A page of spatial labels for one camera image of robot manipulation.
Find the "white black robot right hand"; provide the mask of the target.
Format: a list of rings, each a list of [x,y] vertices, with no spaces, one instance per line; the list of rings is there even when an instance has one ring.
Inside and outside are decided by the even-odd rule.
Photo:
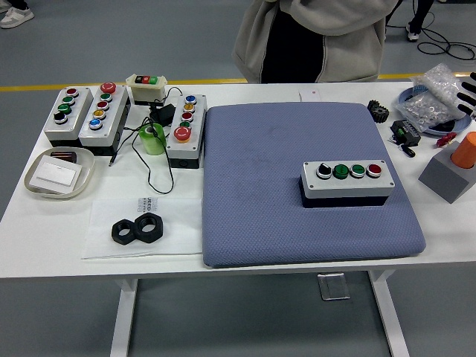
[[[457,93],[457,98],[459,100],[457,108],[468,115],[472,120],[475,119],[475,73],[472,72],[469,75],[469,78],[472,80],[469,82],[465,80],[461,83],[462,89]]]

